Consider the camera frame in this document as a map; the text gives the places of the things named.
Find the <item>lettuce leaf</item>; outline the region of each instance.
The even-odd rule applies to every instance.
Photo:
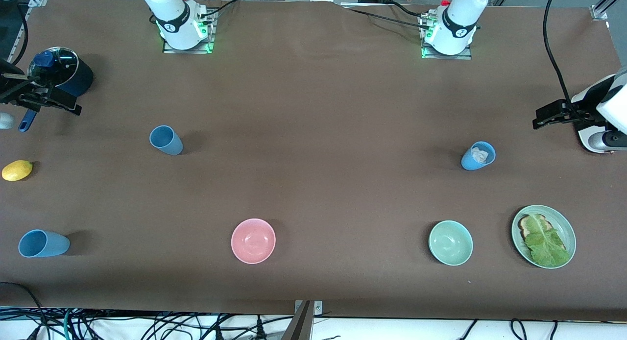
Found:
[[[571,258],[557,230],[548,224],[543,215],[528,215],[520,221],[520,228],[529,232],[524,238],[525,244],[531,252],[531,260],[540,266],[559,267]]]

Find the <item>plate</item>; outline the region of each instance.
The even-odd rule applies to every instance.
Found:
[[[547,221],[553,225],[553,228],[557,230],[557,235],[562,239],[566,250],[571,255],[571,258],[564,264],[558,267],[543,267],[540,264],[537,264],[533,260],[531,260],[531,252],[527,245],[525,244],[525,240],[522,238],[522,233],[518,226],[518,223],[522,218],[526,215],[530,214],[540,214],[544,215],[547,218]],[[544,269],[557,269],[568,264],[575,255],[575,250],[577,249],[577,241],[575,239],[575,232],[573,231],[573,227],[570,222],[562,215],[560,212],[553,208],[549,208],[544,205],[530,205],[522,208],[517,214],[516,217],[513,218],[513,222],[511,223],[511,239],[513,239],[513,245],[516,246],[516,249],[519,251],[520,255],[524,257],[529,263],[533,264],[536,267],[544,268]]]

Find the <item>blue cup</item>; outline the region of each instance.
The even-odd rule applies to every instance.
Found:
[[[183,151],[183,142],[172,127],[161,125],[150,133],[150,143],[168,155],[179,155]]]
[[[478,148],[479,150],[483,150],[488,153],[488,158],[486,159],[485,162],[479,162],[475,160],[475,158],[472,155],[473,148]],[[488,166],[492,164],[492,162],[494,162],[494,159],[496,159],[496,157],[497,157],[497,152],[494,150],[493,146],[490,145],[490,143],[477,142],[477,143],[474,143],[468,149],[468,151],[466,151],[466,154],[464,154],[464,157],[461,158],[461,166],[462,168],[466,170],[479,170],[480,168],[483,168],[484,166]]]
[[[69,248],[70,240],[67,237],[44,230],[27,232],[18,244],[18,251],[27,258],[54,257],[67,252]]]

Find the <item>bowl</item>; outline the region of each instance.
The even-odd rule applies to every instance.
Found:
[[[529,248],[527,248],[525,240],[522,238],[522,232],[520,231],[520,227],[518,226],[520,220],[526,215],[530,214],[544,215],[544,217],[547,218],[547,221],[550,222],[551,225],[553,225],[553,228],[557,230],[557,235],[560,237],[560,239],[562,239],[566,250],[571,255],[571,258],[569,258],[567,262],[558,267],[544,267],[531,260],[531,251],[529,251]],[[513,245],[516,247],[522,257],[524,257],[529,263],[533,264],[534,266],[544,269],[557,269],[565,266],[573,259],[573,256],[575,255],[575,250],[577,249],[575,232],[573,231],[571,223],[568,222],[568,220],[560,212],[544,205],[526,206],[516,214],[516,216],[513,218],[513,222],[511,223],[511,239],[513,240]]]
[[[274,229],[262,219],[240,222],[231,235],[233,254],[246,264],[258,264],[268,259],[275,244]]]
[[[429,250],[433,257],[447,266],[461,266],[472,255],[472,237],[463,224],[442,221],[433,226],[429,234]]]

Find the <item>blue handle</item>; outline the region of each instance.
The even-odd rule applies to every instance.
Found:
[[[37,113],[35,111],[27,110],[26,114],[24,115],[24,118],[22,119],[22,123],[20,123],[20,127],[18,127],[18,130],[20,132],[25,132],[29,128],[31,128],[31,124],[33,124],[33,121],[35,121],[36,115]]]

